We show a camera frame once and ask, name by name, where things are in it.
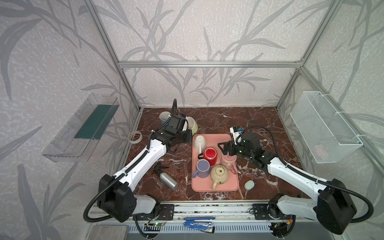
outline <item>leaf pattern wallpaper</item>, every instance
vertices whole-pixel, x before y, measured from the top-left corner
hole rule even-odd
[[[316,46],[307,69],[384,153],[384,1],[344,1]],[[349,189],[363,193],[375,207],[373,216],[346,229],[351,240],[378,240],[384,234],[384,178],[361,149],[340,162],[317,164],[290,112],[303,91],[314,91],[302,76],[279,109],[279,114],[309,172],[326,179],[337,178]],[[354,199],[359,212],[366,211]]]
[[[120,61],[296,61],[331,1],[94,2]],[[124,71],[142,106],[213,107],[274,106],[294,69]]]
[[[0,1],[0,239],[79,239],[138,114],[82,1]],[[90,93],[120,107],[86,163],[43,149]]]
[[[384,1],[348,3],[306,67],[384,158]]]

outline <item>mug handle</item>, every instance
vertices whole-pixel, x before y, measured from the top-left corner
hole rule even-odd
[[[192,178],[195,178],[195,177],[197,177],[197,175],[199,174],[199,171],[198,170],[196,170],[194,173],[192,173]]]
[[[231,172],[232,172],[233,174],[238,174],[238,170],[237,170],[237,166],[236,166],[236,163],[235,163],[235,162],[232,163]]]
[[[217,181],[214,181],[214,184],[212,185],[212,190],[216,189],[217,183],[218,183]]]

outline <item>green mug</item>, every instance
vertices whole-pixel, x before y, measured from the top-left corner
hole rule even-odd
[[[197,133],[197,129],[198,129],[195,119],[193,119],[191,117],[186,117],[186,119],[188,121],[188,129],[191,129],[192,135],[195,135]]]

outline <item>vent grille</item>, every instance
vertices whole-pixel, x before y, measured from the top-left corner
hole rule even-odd
[[[254,232],[272,232],[269,228],[270,223],[214,223],[215,233],[254,233]],[[145,224],[140,224],[144,233],[199,233],[201,231],[185,227],[182,223],[167,223],[163,227],[148,228],[147,231]],[[133,223],[128,224],[129,233],[139,233]]]

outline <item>metal water bottle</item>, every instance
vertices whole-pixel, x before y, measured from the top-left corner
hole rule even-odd
[[[170,189],[175,190],[177,186],[179,185],[178,182],[176,182],[168,173],[162,172],[161,169],[163,168],[169,168],[167,166],[163,166],[160,163],[156,164],[154,173],[157,173],[160,180],[165,183]]]

